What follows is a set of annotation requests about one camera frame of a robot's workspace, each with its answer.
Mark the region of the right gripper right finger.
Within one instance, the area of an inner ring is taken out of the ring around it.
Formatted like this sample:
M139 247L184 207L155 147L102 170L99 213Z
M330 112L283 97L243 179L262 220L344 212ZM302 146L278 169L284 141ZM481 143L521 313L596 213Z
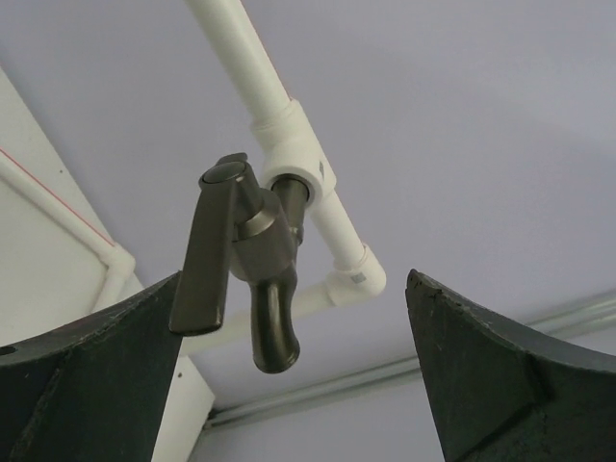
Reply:
M540 333L415 269L405 296L446 460L614 460L614 356Z

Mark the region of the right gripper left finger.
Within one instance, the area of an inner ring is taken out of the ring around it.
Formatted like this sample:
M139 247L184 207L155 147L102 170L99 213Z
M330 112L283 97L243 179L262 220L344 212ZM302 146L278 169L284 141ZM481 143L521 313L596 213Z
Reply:
M4 461L149 461L181 339L179 276L1 348Z

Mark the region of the dark grey faucet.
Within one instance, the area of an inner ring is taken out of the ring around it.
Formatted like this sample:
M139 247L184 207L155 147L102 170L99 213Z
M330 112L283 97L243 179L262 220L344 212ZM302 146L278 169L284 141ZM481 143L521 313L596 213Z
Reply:
M184 337L221 329L235 276L250 290L254 364L264 373L284 372L300 353L292 302L309 189L293 176L261 187L244 153L220 158L199 188L169 329Z

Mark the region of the white PVC pipe frame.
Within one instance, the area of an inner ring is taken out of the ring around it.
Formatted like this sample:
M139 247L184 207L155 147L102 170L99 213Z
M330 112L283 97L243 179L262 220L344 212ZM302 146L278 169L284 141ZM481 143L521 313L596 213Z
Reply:
M38 116L56 128L60 153L91 162L98 176L165 183L169 167L208 164L212 128L228 109L225 75L252 118L265 161L263 192L293 180L308 191L306 209L333 258L321 282L297 293L295 315L365 302L386 273L355 230L336 193L336 175L300 103L285 90L239 1L5 1L1 55L24 72L28 97L58 94Z

